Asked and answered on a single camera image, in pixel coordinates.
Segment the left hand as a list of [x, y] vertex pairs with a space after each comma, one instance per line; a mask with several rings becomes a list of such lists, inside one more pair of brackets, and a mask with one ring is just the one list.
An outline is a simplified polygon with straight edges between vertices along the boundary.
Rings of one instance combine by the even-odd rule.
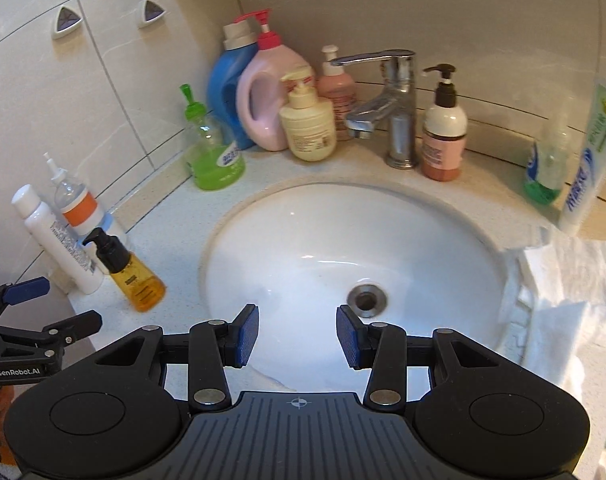
[[14, 399], [15, 388], [13, 386], [0, 388], [0, 462], [8, 466], [16, 466], [16, 461], [4, 435], [4, 421]]

